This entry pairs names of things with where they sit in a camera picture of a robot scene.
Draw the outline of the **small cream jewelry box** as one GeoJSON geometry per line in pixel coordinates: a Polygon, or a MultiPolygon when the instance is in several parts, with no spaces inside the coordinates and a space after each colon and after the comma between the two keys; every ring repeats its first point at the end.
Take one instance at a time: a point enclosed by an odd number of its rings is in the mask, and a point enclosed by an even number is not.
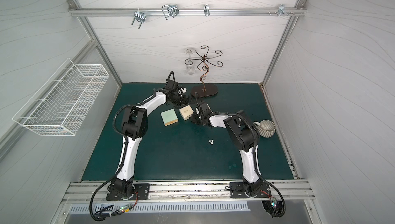
{"type": "Polygon", "coordinates": [[[182,118],[183,118],[184,121],[190,119],[191,116],[192,116],[193,113],[194,113],[194,111],[193,111],[193,109],[191,108],[190,105],[181,108],[181,109],[179,110],[179,112],[180,112],[180,114],[181,114],[181,116],[182,116],[182,118]]]}

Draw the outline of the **mint green jewelry box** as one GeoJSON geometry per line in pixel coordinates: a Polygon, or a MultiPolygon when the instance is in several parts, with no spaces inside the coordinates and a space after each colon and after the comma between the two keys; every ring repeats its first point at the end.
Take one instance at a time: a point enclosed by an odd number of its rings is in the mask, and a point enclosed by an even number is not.
{"type": "Polygon", "coordinates": [[[174,109],[162,112],[161,117],[165,126],[169,126],[179,121],[174,109]]]}

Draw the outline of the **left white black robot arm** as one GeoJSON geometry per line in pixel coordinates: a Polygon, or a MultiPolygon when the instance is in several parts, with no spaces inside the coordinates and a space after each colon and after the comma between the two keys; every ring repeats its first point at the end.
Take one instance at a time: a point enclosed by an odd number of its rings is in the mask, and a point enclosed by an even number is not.
{"type": "Polygon", "coordinates": [[[189,97],[186,91],[184,87],[177,87],[175,90],[155,89],[147,99],[137,104],[125,105],[116,112],[113,129],[123,137],[120,161],[114,176],[99,186],[91,196],[89,213],[94,221],[102,222],[112,215],[120,215],[132,208],[122,207],[113,213],[105,213],[103,210],[94,212],[93,200],[98,191],[106,185],[109,186],[110,193],[115,193],[124,200],[137,196],[137,190],[133,185],[134,166],[139,144],[148,131],[148,115],[166,102],[175,106],[188,105],[189,97]]]}

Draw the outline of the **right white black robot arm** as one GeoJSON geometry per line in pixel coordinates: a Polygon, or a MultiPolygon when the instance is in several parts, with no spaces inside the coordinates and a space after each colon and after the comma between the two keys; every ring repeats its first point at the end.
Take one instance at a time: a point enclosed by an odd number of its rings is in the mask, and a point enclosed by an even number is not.
{"type": "Polygon", "coordinates": [[[274,189],[283,199],[281,192],[262,177],[258,162],[258,143],[260,134],[251,119],[243,110],[236,113],[213,112],[204,100],[196,101],[196,112],[191,121],[200,126],[225,128],[231,141],[239,150],[243,166],[243,192],[253,198],[262,187],[274,189]]]}

